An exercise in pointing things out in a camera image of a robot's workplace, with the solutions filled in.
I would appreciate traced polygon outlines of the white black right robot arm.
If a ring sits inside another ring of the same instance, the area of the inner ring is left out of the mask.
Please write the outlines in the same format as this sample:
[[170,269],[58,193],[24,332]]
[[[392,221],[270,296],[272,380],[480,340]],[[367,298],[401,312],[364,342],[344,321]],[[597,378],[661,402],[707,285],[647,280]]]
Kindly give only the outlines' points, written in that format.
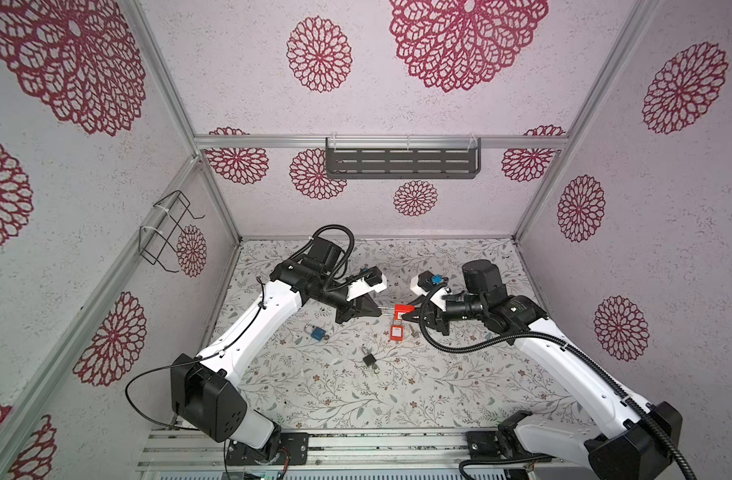
[[462,267],[465,288],[454,294],[448,280],[424,271],[410,289],[416,308],[406,314],[428,344],[448,354],[472,354],[506,343],[545,369],[593,420],[591,428],[549,421],[519,410],[483,444],[469,436],[463,478],[469,466],[507,467],[566,461],[599,479],[655,479],[676,464],[686,479],[696,476],[678,444],[683,418],[669,403],[657,405],[617,381],[577,347],[530,298],[511,295],[498,267],[480,259]]

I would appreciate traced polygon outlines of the red padlock with warning label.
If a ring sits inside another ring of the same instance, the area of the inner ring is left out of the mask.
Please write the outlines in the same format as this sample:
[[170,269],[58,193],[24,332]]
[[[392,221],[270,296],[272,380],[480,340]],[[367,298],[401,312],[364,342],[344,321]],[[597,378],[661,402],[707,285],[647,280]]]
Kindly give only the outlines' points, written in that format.
[[405,304],[395,304],[392,306],[383,306],[381,307],[381,312],[385,316],[389,316],[391,318],[398,317],[400,318],[402,315],[406,313],[411,313],[415,310],[414,305],[405,305]]

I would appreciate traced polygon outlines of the red padlock with property label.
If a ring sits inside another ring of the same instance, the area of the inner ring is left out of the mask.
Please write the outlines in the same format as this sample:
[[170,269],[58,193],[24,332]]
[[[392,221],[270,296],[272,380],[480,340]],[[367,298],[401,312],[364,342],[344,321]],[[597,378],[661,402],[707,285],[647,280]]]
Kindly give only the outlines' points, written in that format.
[[404,327],[401,319],[394,319],[390,325],[389,339],[394,342],[401,342],[404,339]]

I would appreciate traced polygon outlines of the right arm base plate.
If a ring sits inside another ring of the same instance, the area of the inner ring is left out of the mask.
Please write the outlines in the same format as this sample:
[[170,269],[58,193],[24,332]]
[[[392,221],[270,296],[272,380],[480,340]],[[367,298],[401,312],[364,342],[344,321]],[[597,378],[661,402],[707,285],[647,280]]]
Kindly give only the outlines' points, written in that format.
[[470,459],[499,464],[549,461],[551,456],[528,452],[511,431],[474,430],[465,433]]

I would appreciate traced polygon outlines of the black padlock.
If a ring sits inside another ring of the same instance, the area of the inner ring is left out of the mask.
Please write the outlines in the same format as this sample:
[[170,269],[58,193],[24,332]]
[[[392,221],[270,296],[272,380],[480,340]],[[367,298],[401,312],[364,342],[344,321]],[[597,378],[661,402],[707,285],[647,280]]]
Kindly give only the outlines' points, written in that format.
[[374,356],[374,354],[372,353],[371,349],[366,346],[362,346],[361,350],[362,350],[362,353],[364,354],[363,363],[365,364],[365,366],[368,367],[373,373],[378,374],[379,366],[377,363],[377,359]]

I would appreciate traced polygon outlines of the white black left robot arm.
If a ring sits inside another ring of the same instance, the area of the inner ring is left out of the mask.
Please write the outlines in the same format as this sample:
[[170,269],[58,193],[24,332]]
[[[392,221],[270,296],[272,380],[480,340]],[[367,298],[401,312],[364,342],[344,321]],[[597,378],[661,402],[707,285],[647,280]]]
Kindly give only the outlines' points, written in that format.
[[340,224],[318,228],[307,243],[277,264],[260,284],[257,299],[209,346],[197,355],[179,355],[164,366],[170,379],[173,413],[187,429],[218,443],[237,442],[274,455],[280,426],[250,409],[239,385],[247,368],[288,319],[313,300],[335,311],[335,321],[380,316],[373,296],[387,287],[377,267],[346,278],[355,247],[352,231]]

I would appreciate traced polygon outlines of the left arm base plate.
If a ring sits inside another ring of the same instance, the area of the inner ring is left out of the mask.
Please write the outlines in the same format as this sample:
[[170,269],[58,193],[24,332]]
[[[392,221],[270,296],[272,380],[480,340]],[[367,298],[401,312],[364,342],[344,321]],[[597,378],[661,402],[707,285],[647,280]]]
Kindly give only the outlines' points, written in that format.
[[307,432],[280,432],[273,435],[262,449],[254,449],[232,441],[226,454],[226,465],[233,466],[300,466],[307,463],[310,435]]

